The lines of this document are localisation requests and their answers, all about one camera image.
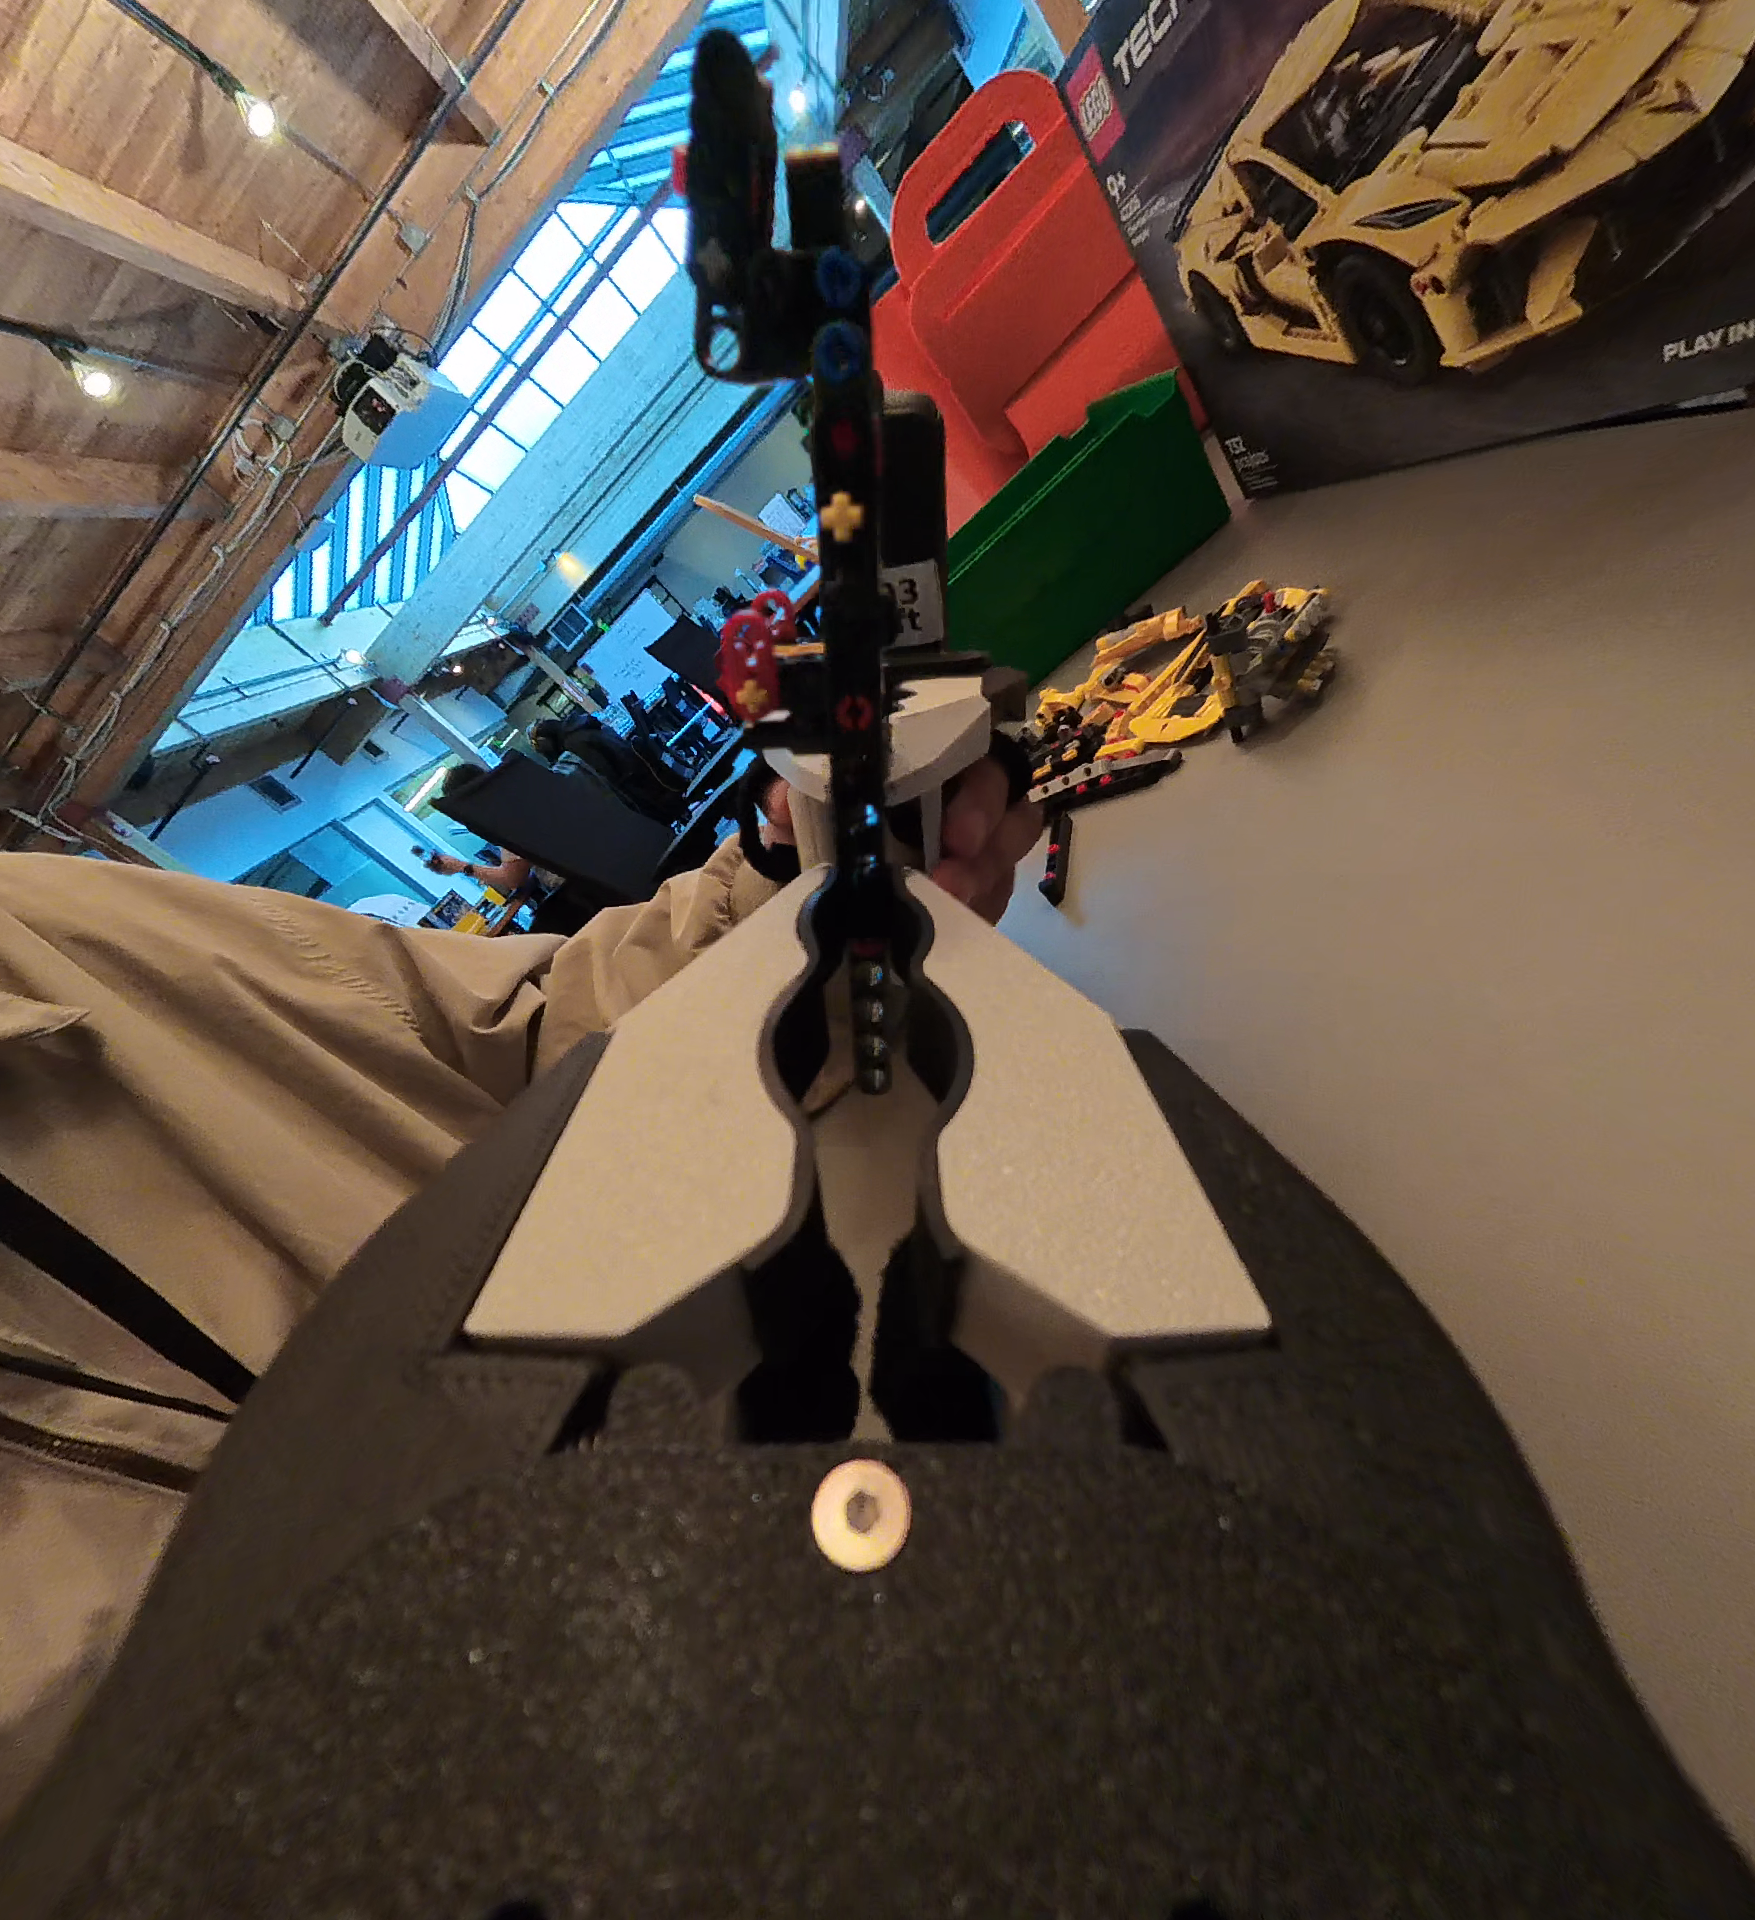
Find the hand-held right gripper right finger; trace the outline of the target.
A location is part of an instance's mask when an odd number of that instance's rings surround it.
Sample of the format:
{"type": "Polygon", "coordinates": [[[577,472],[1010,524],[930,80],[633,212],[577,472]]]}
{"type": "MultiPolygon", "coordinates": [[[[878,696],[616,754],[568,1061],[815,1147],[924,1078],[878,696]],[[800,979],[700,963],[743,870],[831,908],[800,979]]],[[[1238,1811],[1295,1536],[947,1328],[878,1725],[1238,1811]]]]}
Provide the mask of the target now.
{"type": "Polygon", "coordinates": [[[880,1274],[890,1436],[1002,1436],[1057,1374],[1265,1347],[1272,1313],[1125,1031],[924,878],[902,903],[930,1119],[880,1274]]]}

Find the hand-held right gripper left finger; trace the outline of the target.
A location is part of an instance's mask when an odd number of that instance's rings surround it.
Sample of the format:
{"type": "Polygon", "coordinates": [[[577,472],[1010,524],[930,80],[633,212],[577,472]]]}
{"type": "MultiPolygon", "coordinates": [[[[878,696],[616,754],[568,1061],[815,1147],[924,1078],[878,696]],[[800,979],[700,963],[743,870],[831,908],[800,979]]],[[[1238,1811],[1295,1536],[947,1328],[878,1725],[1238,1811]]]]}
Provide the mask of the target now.
{"type": "Polygon", "coordinates": [[[823,870],[587,1042],[462,1337],[678,1369],[745,1441],[857,1428],[860,1289],[831,1244],[806,1097],[834,1066],[823,870]]]}

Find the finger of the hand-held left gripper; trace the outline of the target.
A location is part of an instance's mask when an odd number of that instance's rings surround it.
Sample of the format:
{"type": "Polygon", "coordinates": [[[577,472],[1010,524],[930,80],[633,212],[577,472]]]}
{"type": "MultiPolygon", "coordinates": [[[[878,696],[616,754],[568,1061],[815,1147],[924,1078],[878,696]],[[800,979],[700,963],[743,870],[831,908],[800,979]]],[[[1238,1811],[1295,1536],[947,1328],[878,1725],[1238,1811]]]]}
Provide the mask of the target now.
{"type": "Polygon", "coordinates": [[[785,781],[800,871],[839,870],[839,813],[834,813],[831,754],[775,752],[775,781],[785,781]]]}
{"type": "Polygon", "coordinates": [[[887,718],[887,806],[945,794],[947,781],[987,760],[990,731],[981,674],[907,681],[887,718]]]}

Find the black grey brick chassis assembly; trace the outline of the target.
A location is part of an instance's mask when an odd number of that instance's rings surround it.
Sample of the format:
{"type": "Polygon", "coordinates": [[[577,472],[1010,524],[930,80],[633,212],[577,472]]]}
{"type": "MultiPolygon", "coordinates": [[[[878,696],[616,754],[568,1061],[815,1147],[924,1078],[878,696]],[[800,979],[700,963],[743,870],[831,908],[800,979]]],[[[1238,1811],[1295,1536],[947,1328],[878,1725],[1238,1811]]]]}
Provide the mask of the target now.
{"type": "Polygon", "coordinates": [[[890,1093],[890,690],[880,587],[880,388],[867,282],[846,245],[834,141],[780,155],[774,90],[731,30],[700,30],[690,64],[690,144],[672,165],[690,213],[693,360],[731,388],[795,382],[810,400],[815,646],[760,596],[718,630],[718,686],[745,738],[823,762],[815,932],[846,979],[849,1075],[890,1093]]]}

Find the grey yellow brick chunk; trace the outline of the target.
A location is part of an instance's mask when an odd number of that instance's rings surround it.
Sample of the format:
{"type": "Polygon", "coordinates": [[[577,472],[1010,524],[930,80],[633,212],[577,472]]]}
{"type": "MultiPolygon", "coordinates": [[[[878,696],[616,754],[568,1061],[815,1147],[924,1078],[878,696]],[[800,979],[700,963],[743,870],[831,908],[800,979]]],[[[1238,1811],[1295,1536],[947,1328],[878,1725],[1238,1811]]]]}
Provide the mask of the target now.
{"type": "Polygon", "coordinates": [[[1316,707],[1337,672],[1326,587],[1245,582],[1208,613],[1211,692],[1232,744],[1245,744],[1268,707],[1316,707]]]}

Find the person's left forearm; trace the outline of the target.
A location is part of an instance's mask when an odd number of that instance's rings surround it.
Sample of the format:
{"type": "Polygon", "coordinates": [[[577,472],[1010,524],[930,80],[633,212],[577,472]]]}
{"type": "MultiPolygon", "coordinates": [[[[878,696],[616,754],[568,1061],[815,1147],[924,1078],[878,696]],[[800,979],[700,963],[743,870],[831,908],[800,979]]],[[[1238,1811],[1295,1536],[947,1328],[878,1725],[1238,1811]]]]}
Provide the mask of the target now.
{"type": "Polygon", "coordinates": [[[658,885],[651,903],[606,908],[552,949],[536,979],[536,1072],[552,1072],[577,1039],[606,1036],[642,999],[686,974],[700,951],[752,919],[780,885],[745,859],[731,835],[697,870],[658,885]]]}

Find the person's left hand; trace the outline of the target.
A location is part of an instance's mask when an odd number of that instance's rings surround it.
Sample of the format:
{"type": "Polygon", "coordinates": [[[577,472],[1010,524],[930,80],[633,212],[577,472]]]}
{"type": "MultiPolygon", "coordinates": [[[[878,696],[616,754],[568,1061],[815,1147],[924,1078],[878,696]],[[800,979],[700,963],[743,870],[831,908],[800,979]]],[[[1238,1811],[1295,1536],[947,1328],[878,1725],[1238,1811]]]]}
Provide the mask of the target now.
{"type": "Polygon", "coordinates": [[[963,903],[976,919],[1002,925],[1017,862],[1038,840],[1038,806],[1015,794],[1002,760],[974,760],[945,789],[937,859],[930,881],[963,903]]]}

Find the green plastic storage box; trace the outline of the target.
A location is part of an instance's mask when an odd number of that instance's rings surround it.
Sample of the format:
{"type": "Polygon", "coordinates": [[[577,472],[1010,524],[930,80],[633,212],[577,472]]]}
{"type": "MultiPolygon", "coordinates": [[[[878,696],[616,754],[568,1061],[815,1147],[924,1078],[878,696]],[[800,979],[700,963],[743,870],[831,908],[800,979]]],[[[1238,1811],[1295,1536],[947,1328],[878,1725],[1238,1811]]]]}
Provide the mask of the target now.
{"type": "Polygon", "coordinates": [[[1098,400],[947,540],[947,650],[1038,686],[1229,524],[1177,372],[1098,400]]]}

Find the yellow brick panel assembly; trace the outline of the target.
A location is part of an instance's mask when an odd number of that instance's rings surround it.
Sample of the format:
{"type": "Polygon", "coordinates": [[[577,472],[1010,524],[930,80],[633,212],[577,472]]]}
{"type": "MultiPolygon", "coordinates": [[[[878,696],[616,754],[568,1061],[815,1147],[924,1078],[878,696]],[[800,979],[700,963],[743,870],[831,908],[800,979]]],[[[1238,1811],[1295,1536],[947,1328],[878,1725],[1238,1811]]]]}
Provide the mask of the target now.
{"type": "Polygon", "coordinates": [[[1148,613],[1098,641],[1080,686],[1033,696],[1023,731],[1033,801],[1087,801],[1133,776],[1177,772],[1178,754],[1222,730],[1211,690],[1213,613],[1148,613]]]}

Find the red plastic storage box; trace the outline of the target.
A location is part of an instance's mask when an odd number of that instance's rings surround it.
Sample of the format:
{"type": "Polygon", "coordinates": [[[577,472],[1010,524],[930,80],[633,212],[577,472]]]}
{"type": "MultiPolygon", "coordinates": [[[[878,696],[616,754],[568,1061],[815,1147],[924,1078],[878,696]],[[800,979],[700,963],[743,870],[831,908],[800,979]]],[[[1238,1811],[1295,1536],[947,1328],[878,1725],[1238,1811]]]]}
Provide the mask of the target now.
{"type": "Polygon", "coordinates": [[[1178,372],[1057,85],[987,80],[890,196],[893,289],[873,301],[887,390],[930,394],[947,531],[987,508],[1087,406],[1178,372]]]}

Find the black office chair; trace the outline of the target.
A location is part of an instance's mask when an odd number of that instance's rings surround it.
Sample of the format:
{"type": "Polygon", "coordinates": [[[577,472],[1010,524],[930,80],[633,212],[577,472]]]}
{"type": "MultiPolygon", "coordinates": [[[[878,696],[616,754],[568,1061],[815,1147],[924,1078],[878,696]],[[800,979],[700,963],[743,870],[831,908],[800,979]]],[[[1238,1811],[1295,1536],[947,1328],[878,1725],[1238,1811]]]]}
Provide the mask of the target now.
{"type": "Polygon", "coordinates": [[[587,908],[646,903],[658,889],[674,835],[629,806],[602,776],[560,776],[516,752],[481,772],[468,762],[458,772],[468,781],[444,781],[436,813],[520,855],[587,908]]]}

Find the dark toy car set box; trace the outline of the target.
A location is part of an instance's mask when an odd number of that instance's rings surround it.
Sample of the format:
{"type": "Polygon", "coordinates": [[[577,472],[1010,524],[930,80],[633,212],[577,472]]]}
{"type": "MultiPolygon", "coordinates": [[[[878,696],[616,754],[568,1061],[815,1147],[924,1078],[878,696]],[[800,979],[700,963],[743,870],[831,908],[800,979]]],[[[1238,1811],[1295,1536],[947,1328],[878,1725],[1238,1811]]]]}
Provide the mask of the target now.
{"type": "Polygon", "coordinates": [[[1755,388],[1755,0],[1098,6],[1057,93],[1245,494],[1755,388]]]}

